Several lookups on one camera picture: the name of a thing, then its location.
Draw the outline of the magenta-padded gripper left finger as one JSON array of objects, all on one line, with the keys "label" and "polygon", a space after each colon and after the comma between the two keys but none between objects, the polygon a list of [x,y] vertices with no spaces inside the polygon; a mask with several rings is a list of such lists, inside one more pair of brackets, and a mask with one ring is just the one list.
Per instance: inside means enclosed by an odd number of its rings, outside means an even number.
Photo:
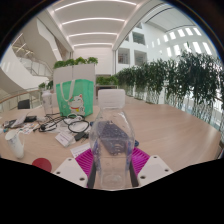
[{"label": "magenta-padded gripper left finger", "polygon": [[92,189],[96,167],[91,150],[86,149],[75,158],[67,158],[54,174],[81,187]]}]

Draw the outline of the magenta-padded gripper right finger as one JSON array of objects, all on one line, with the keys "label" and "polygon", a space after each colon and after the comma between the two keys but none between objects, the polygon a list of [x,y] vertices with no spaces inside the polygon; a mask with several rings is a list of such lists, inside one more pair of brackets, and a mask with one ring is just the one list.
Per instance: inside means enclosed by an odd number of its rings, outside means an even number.
[{"label": "magenta-padded gripper right finger", "polygon": [[158,155],[148,155],[139,148],[133,149],[129,170],[133,188],[143,187],[173,173]]}]

